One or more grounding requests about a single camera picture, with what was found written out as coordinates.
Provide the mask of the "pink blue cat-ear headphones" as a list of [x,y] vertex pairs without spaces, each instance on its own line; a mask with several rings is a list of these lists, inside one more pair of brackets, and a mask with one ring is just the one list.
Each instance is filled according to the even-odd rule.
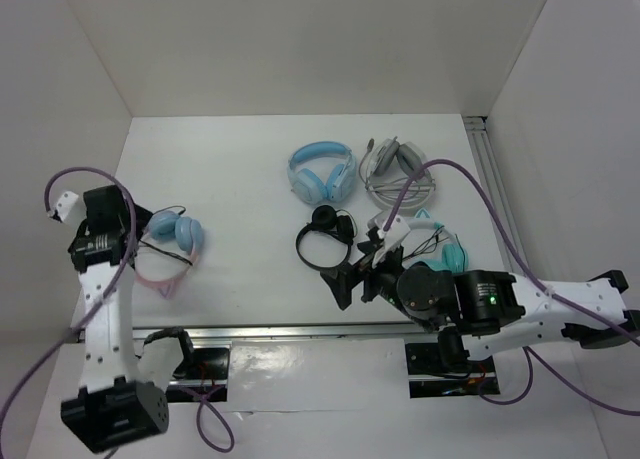
[[[139,270],[137,263],[134,263],[136,280],[142,286],[154,290],[164,299],[170,299],[180,282],[185,278],[191,268],[197,263],[202,252],[205,234],[201,223],[189,216],[173,211],[171,208],[163,209],[149,219],[138,246],[148,248],[152,251],[177,260],[185,267],[176,274],[163,279],[146,278]],[[185,253],[185,256],[163,250],[158,247],[160,243],[174,241],[177,247]]]

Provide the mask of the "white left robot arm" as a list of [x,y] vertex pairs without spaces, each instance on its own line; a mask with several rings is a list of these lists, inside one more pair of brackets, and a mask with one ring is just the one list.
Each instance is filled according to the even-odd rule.
[[149,335],[135,351],[132,299],[135,248],[153,214],[129,205],[116,186],[66,191],[54,211],[76,230],[68,252],[85,312],[85,359],[74,398],[60,406],[67,428],[94,454],[161,435],[169,427],[166,389],[172,376],[196,369],[197,353],[181,327]]

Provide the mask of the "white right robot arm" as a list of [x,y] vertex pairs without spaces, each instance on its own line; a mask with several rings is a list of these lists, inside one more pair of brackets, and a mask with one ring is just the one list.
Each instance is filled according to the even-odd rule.
[[587,282],[537,283],[503,271],[452,273],[404,265],[404,239],[429,225],[411,219],[389,230],[373,227],[356,263],[322,273],[339,308],[351,305],[356,286],[362,286],[364,302],[383,298],[436,335],[436,358],[448,371],[541,343],[574,341],[584,349],[605,349],[637,341],[639,313],[624,304],[621,272]]

